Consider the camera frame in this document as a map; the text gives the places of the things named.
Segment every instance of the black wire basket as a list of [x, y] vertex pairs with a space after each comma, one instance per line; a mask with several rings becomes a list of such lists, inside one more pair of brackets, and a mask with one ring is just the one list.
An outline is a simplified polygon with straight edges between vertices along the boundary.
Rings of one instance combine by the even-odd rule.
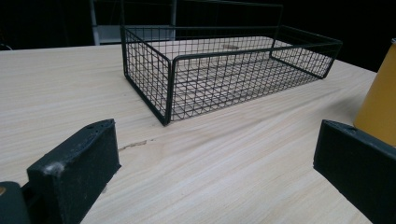
[[121, 26], [126, 78], [163, 126], [325, 78], [342, 42], [289, 26]]

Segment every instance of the black object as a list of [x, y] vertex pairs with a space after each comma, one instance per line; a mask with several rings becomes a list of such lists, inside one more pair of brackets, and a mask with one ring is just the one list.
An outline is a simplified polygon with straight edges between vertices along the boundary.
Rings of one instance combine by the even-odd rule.
[[266, 26], [123, 24], [124, 75], [164, 126], [325, 78], [342, 46], [339, 40], [281, 25], [281, 5], [187, 2], [212, 4], [215, 12], [262, 8], [261, 15], [278, 18]]
[[0, 183], [0, 223], [80, 223], [119, 169], [114, 119], [92, 123], [27, 168], [22, 188]]
[[314, 168], [373, 223], [396, 223], [396, 148], [325, 119]]

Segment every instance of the black background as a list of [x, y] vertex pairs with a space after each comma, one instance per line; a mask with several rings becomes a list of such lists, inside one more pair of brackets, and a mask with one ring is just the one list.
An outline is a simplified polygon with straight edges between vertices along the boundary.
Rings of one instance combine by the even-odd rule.
[[[283, 5], [281, 23], [343, 41], [337, 59], [377, 72], [396, 37], [396, 1], [264, 1]], [[201, 5], [177, 8], [177, 25], [262, 25], [259, 7], [229, 13], [223, 20]], [[94, 1], [98, 24], [120, 24], [120, 1]], [[126, 23], [170, 24], [171, 0], [125, 0]], [[0, 43], [13, 49], [94, 45], [88, 0], [2, 0]]]

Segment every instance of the yellow object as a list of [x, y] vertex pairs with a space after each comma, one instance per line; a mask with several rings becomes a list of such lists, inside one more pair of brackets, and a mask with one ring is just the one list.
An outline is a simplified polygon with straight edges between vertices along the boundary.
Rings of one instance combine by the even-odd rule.
[[354, 126], [396, 146], [396, 38], [367, 92]]

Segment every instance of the light wood table surface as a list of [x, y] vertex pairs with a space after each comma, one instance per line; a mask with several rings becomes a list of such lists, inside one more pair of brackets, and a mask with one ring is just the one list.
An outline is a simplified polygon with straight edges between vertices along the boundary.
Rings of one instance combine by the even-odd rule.
[[128, 83], [120, 45], [0, 52], [0, 181], [82, 127], [114, 119], [122, 167], [84, 224], [370, 223], [313, 169], [323, 119], [352, 124], [375, 73], [330, 74], [163, 127]]

